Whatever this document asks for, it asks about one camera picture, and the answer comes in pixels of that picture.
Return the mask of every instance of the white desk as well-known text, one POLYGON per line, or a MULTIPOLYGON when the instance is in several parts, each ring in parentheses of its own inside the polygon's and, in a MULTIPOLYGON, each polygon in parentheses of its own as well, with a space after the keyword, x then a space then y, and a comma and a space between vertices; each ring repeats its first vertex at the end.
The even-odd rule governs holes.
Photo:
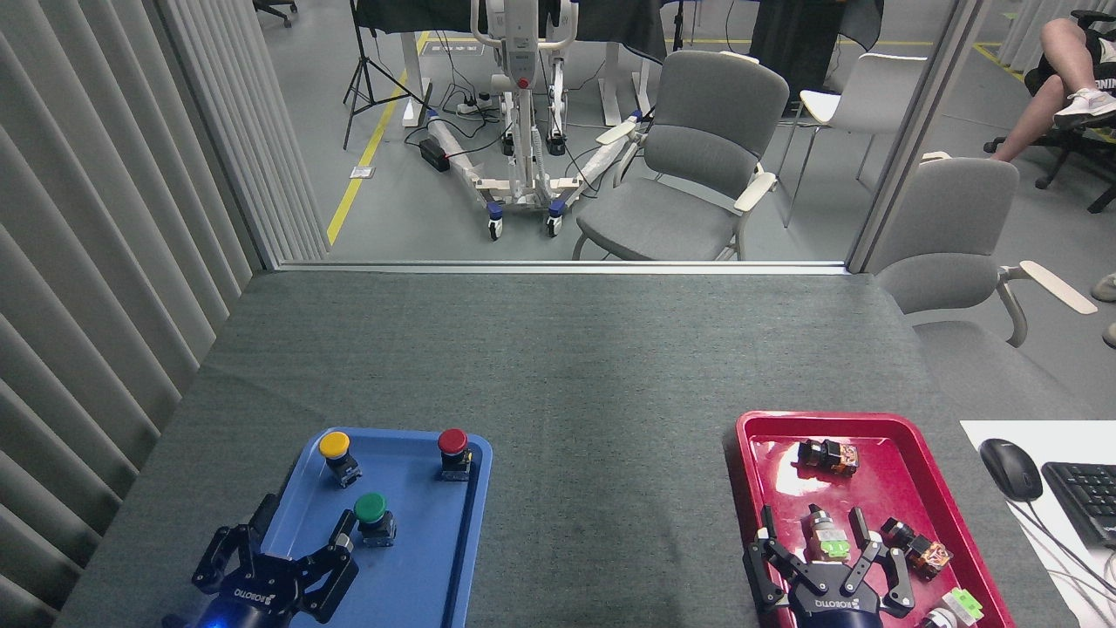
MULTIPOLYGON (((1116 463, 1116 422, 961 422, 974 448, 988 438, 1010 441, 1027 452, 1041 470, 1043 463, 1116 463)), ((1027 506, 1020 504, 1024 511, 1027 506)), ((1108 550, 1087 550, 1077 531, 1066 518, 1057 497, 1043 481, 1042 496, 1035 501, 1035 511, 1042 523, 1067 548, 1103 573, 1108 550)), ((1083 582, 1100 587, 1088 573, 1067 558, 1041 532, 1012 511, 1048 571, 1071 573, 1083 582)), ((1116 627, 1116 601, 1109 602, 1099 592, 1065 576, 1051 574, 1066 605, 1077 616, 1081 628, 1116 627)))

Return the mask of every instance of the chair armrest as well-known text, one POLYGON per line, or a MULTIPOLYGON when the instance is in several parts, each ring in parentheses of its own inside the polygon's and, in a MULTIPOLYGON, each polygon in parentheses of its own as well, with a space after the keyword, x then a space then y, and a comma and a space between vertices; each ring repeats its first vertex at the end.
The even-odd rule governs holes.
MULTIPOLYGON (((1061 277, 1047 270, 1040 263, 1026 259, 1019 262, 1018 268, 1022 270, 1027 277, 1035 279, 1036 282, 1046 288, 1047 291, 1052 293, 1056 298, 1058 298, 1058 300, 1074 308, 1074 310, 1078 313, 1095 313, 1097 311, 1097 306, 1089 299, 1085 298, 1085 294, 1070 287, 1070 284, 1062 280, 1061 277)), ((1009 278, 1014 278, 1011 277, 1011 272, 1012 269, 1009 268, 1009 278)))
POLYGON ((1050 291, 1055 297, 1072 307, 1080 313, 1093 313, 1097 306, 1089 302, 1081 292, 1075 290, 1057 274, 1047 270, 1035 261, 1020 261, 1019 265, 1001 265, 1000 282, 995 286, 995 291, 1000 294, 1000 300, 1008 308, 1008 316, 1011 317, 1011 338, 1008 345, 1020 347, 1027 340, 1027 317, 1023 316, 1023 308, 1019 305, 1008 281, 1012 279, 1033 279, 1040 286, 1050 291))
POLYGON ((926 163, 927 161, 937 161, 940 158, 953 158, 953 157, 950 156, 950 153, 945 151, 934 151, 931 153, 922 153, 922 158, 918 160, 918 163, 926 163))
POLYGON ((1103 11, 1087 11, 1085 9, 1076 9, 1069 12, 1070 16, 1077 18, 1077 26, 1083 29, 1089 28, 1093 22, 1110 22, 1116 21, 1116 17, 1109 16, 1103 11))
POLYGON ((740 193, 737 197, 737 202, 732 203, 732 209, 741 212, 749 212, 756 206, 756 203, 760 202, 763 194, 770 192, 778 180, 775 174, 770 172, 760 172, 752 178, 752 181, 744 187, 744 191, 740 193))
POLYGON ((624 122, 617 124, 616 126, 609 128, 608 131, 605 131, 600 135, 597 135, 597 143, 600 144, 602 146, 607 146, 608 144, 612 144, 613 142, 616 142, 617 139, 622 139, 624 137, 627 137, 628 139, 635 139, 634 134, 636 132, 635 131, 636 122, 637 120, 635 116, 625 119, 624 122))

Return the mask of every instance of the computer mouse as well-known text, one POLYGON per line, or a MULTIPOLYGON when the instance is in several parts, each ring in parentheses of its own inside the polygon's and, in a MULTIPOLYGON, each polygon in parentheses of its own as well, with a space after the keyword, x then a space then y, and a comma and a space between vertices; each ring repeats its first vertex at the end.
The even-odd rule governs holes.
POLYGON ((1009 500, 1033 502, 1042 495, 1042 476, 1035 461, 1014 443, 989 438, 980 444, 980 457, 1009 500))

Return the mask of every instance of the gray floor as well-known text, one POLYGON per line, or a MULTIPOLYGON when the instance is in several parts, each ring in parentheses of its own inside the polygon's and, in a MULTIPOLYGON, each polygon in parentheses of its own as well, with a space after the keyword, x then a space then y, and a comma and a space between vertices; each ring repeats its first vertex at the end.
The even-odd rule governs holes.
MULTIPOLYGON (((887 3, 881 44, 877 51, 922 55, 930 51, 934 30, 944 19, 944 2, 896 0, 887 3)), ((671 25, 674 4, 664 9, 664 22, 671 25)), ((727 0, 704 0, 700 25, 694 30, 695 47, 722 49, 725 39, 727 0)), ((735 2, 728 15, 733 48, 747 50, 756 18, 756 2, 735 2)), ((1018 2, 999 0, 992 7, 981 41, 997 42, 1007 30, 1002 12, 1018 8, 1018 2)), ((372 165, 373 178, 364 181, 356 193, 339 231, 329 259, 334 261, 375 260, 530 260, 568 259, 577 236, 577 228, 568 221, 559 236, 547 238, 539 214, 509 214, 504 235, 497 242, 488 238, 485 215, 469 206, 461 183, 427 166, 417 148, 406 146, 406 131, 398 124, 401 108, 391 116, 387 106, 376 107, 359 116, 353 125, 353 138, 347 151, 341 149, 347 107, 341 104, 356 62, 352 20, 340 0, 302 0, 294 28, 266 15, 259 16, 279 75, 288 109, 294 119, 299 144, 306 157, 318 211, 323 224, 329 224, 349 184, 348 174, 360 160, 377 124, 384 120, 383 142, 372 165)), ((686 10, 689 25, 693 21, 686 10)), ((375 44, 365 32, 371 55, 377 58, 375 44)), ((461 33, 449 33, 460 38, 461 33)), ((839 87, 847 77, 853 60, 862 51, 852 42, 841 42, 834 56, 831 83, 839 87)), ((590 127, 570 127, 573 153, 591 145, 599 132, 599 99, 593 76, 603 52, 603 45, 579 42, 570 52, 567 84, 584 89, 570 95, 570 119, 590 127)), ((388 71, 402 71, 396 36, 379 38, 378 58, 388 71)), ((454 56, 456 69, 481 86, 493 71, 489 55, 454 56)), ((622 69, 637 66, 636 57, 622 54, 622 69)), ((445 57, 423 57, 424 71, 434 80, 435 100, 441 100, 449 83, 450 68, 445 57)), ((655 77, 652 77, 654 95, 655 77)), ((391 83, 374 77, 376 95, 391 93, 391 83)), ((460 98, 451 100, 453 104, 460 98)), ((944 149, 956 156, 982 156, 982 144, 1003 132, 1026 106, 1028 95, 1021 83, 978 51, 972 51, 963 68, 959 88, 949 97, 944 115, 935 123, 926 149, 944 149)), ((634 94, 628 87, 620 93, 622 109, 634 108, 634 94)), ((464 128, 472 128, 468 122, 464 128)), ((483 145, 498 128, 483 128, 474 139, 463 139, 465 147, 483 145)), ((780 129, 764 160, 771 167, 786 142, 780 129)), ((844 259, 859 230, 870 200, 869 191, 854 180, 856 165, 867 144, 867 137, 840 132, 822 132, 814 149, 802 187, 796 202, 793 221, 783 229, 779 219, 789 203, 789 190, 797 180, 806 134, 796 137, 782 173, 783 185, 769 194, 754 211, 745 240, 748 257, 763 260, 844 259)), ((876 142, 866 166, 870 184, 879 171, 886 142, 876 142)), ((490 151, 487 165, 499 171, 499 152, 490 151)), ((997 250, 998 261, 1012 263, 1033 259, 1046 264, 1074 287, 1086 291, 1101 276, 1116 270, 1116 209, 1089 214, 1085 206, 1107 185, 1080 160, 1071 160, 1048 190, 1032 186, 1036 177, 1052 163, 1046 148, 1029 148, 1016 161, 1022 182, 997 250)), ((554 157, 549 170, 561 170, 568 160, 554 157)), ((631 175, 638 175, 637 164, 631 175)), ((591 202, 589 199, 580 203, 591 202)), ((585 258, 594 252, 586 248, 585 258)), ((1112 377, 1116 352, 1100 340, 1100 332, 1116 321, 1116 305, 1100 303, 1100 312, 1078 317, 1032 286, 1018 290, 1031 322, 1031 337, 1023 351, 1061 379, 1071 390, 1104 414, 1116 404, 1116 386, 1112 377)), ((999 302, 989 302, 961 317, 981 322, 1008 336, 1008 322, 999 302)), ((915 321, 929 320, 921 316, 915 321)))

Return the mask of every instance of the table surface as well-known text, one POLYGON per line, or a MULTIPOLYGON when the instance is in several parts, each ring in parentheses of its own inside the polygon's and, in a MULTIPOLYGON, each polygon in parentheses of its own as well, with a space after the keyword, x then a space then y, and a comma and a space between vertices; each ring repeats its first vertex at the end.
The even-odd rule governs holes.
POLYGON ((471 627, 758 626, 722 447, 752 409, 911 419, 1017 624, 1072 625, 863 276, 300 271, 249 283, 56 626, 198 617, 213 531, 336 425, 491 443, 471 627))

